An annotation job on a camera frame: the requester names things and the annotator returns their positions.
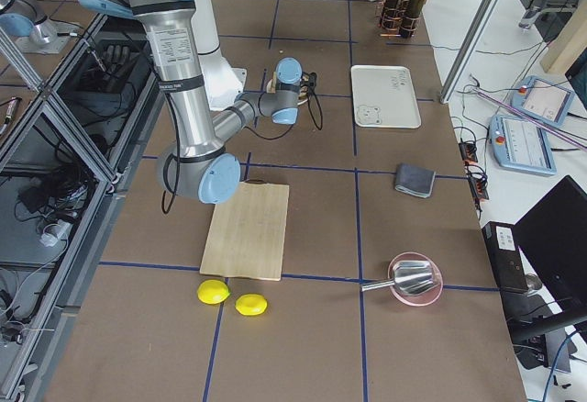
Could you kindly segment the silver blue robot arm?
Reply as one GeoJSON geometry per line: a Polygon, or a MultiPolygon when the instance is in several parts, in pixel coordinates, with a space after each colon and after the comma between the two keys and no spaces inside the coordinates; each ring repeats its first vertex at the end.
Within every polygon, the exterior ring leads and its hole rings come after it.
{"type": "Polygon", "coordinates": [[[161,187],[205,204],[227,201],[240,180],[226,143],[257,117],[292,125],[303,69],[294,58],[276,66],[275,91],[243,91],[222,56],[211,0],[78,0],[95,12],[139,21],[153,55],[176,140],[157,161],[161,187]]]}
{"type": "Polygon", "coordinates": [[[58,54],[69,39],[69,31],[59,36],[59,25],[38,0],[1,0],[1,29],[24,53],[58,54]]]}

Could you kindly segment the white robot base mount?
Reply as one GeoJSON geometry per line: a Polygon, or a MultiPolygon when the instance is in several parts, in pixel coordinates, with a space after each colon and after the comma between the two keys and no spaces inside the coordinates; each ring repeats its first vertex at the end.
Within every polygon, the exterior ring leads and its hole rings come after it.
{"type": "Polygon", "coordinates": [[[209,108],[221,111],[232,106],[244,90],[247,70],[231,67],[223,56],[200,56],[199,61],[209,108]]]}

